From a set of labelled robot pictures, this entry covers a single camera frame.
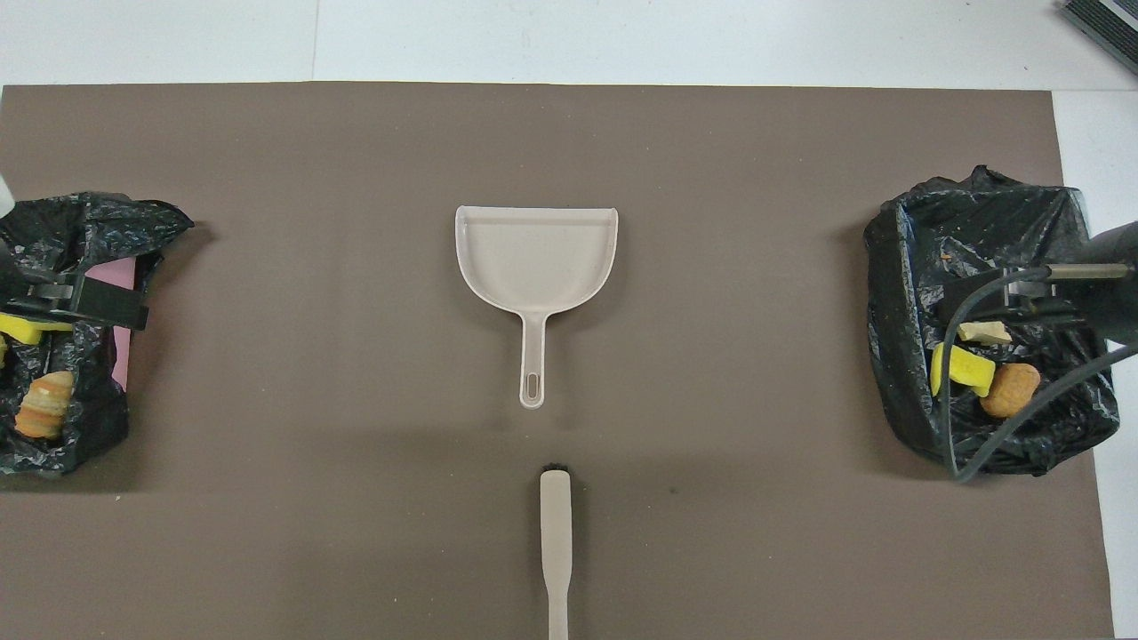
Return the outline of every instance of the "brown table surface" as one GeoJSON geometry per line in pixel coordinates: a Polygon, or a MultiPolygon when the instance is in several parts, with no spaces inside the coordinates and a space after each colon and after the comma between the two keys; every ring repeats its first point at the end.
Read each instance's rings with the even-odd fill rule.
{"type": "Polygon", "coordinates": [[[131,437],[2,478],[3,638],[539,638],[537,476],[575,478],[570,634],[1111,635],[1094,465],[970,486],[893,440],[864,225],[975,164],[1062,183],[1038,92],[10,87],[22,199],[199,222],[135,336],[131,437]],[[520,326],[462,204],[617,207],[612,276],[520,326]]]}

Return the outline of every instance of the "white tile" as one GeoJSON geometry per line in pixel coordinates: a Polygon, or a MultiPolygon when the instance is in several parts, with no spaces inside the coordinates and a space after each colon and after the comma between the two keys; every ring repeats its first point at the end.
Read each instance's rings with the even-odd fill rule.
{"type": "MultiPolygon", "coordinates": [[[[1056,92],[1063,179],[1087,199],[1091,233],[1138,220],[1138,91],[1056,92]]],[[[1138,637],[1138,361],[1113,368],[1122,427],[1095,449],[1114,634],[1138,637]]]]}
{"type": "Polygon", "coordinates": [[[322,0],[316,80],[1135,89],[1052,0],[322,0]]]}
{"type": "Polygon", "coordinates": [[[316,0],[0,0],[0,84],[311,80],[316,0]]]}

